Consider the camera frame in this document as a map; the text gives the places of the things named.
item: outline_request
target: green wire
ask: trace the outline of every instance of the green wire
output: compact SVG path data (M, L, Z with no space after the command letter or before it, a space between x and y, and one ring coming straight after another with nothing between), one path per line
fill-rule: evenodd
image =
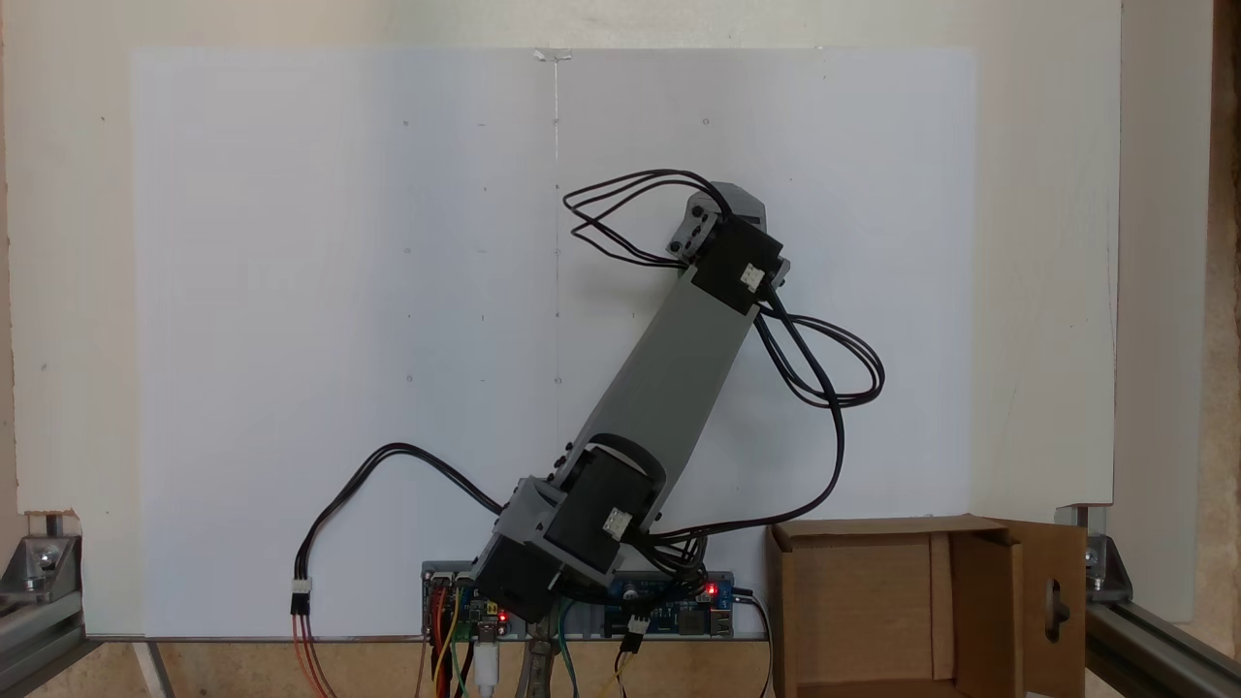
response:
M568 643L565 642L565 616L568 615L568 610L573 607L575 601L565 604L560 610L560 622L556 625L556 637L560 638L560 656L565 659L565 668L568 671L568 681L573 684L573 698L578 698L577 693L577 673L573 672L573 658L568 655Z
M453 671L457 672L457 688L460 689L464 698L469 698L469 691L465 689L465 677L462 676L462 666L457 663L457 642L454 640L448 640L448 647L453 653Z

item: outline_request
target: metal bracket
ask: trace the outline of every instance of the metal bracket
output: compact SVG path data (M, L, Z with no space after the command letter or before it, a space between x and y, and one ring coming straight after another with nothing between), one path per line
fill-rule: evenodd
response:
M0 576L0 698L26 696L98 642L88 642L82 622L82 539L61 534L48 517L50 535L27 535Z
M1241 664L1133 602L1116 543L1086 553L1086 667L1132 698L1241 696Z

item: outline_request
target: yellow wire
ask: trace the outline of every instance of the yellow wire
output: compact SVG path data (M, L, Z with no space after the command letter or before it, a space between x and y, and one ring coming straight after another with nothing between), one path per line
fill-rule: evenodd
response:
M627 658L624 662L620 663L620 668L617 669L617 673L612 674L612 678L609 678L607 681L607 683L603 684L602 688L599 688L599 692L594 694L594 698L603 698L604 696L607 696L608 694L608 687L612 686L613 681L617 682L617 683L620 683L620 672L623 672L624 668L629 666L629 662L632 662L633 658L637 657L637 656L638 655L629 655L629 658Z
M453 641L453 633L457 632L457 615L460 612L462 612L462 590L458 589L457 592L453 594L453 622L452 625L448 626L448 637L446 638L446 641L449 643L452 643ZM436 661L436 671L431 674L431 683L434 686L439 686L439 667L444 666L444 655L447 653L448 648L444 647L444 651L439 653L439 659Z

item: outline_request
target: cardboard flap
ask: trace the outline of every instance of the cardboard flap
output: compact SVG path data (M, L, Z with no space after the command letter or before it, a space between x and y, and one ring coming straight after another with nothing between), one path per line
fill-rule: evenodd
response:
M1023 548L1025 689L1056 698L1082 698L1086 691L1086 529L1000 523ZM1056 616L1062 617L1066 611L1069 617L1057 622Z
M1021 545L952 534L952 606L957 689L970 698L1018 698L1021 691Z
M911 517L905 519L797 519L772 527L782 550L813 545L814 538L844 535L896 535L903 533L953 533L959 530L1003 530L1004 524L973 514L959 517Z

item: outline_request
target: red wire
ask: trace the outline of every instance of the red wire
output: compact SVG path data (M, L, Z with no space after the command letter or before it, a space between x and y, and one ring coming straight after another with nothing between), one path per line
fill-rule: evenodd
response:
M307 663L309 663L310 668L314 669L315 668L315 662L311 661L311 657L314 657L314 655L313 655L313 650L310 648L310 645L314 643L314 636L310 635L310 621L305 616L300 616L300 617L302 617L302 636L304 638L303 640L303 645L305 645L305 650L307 650ZM320 698L328 698L328 689L325 689L323 687L323 683L319 682L319 672L318 671L311 671L310 676L314 677L314 684L319 689Z
M297 652L297 655L298 655L298 666L302 667L302 676L305 677L307 683L310 686L310 689L314 691L315 694L319 696L319 698L326 698L323 694L323 691L316 686L318 681L315 678L311 678L313 674L311 674L310 669L307 667L307 659L303 659L303 657L302 657L302 645L298 641L298 617L297 616L293 616L293 651Z

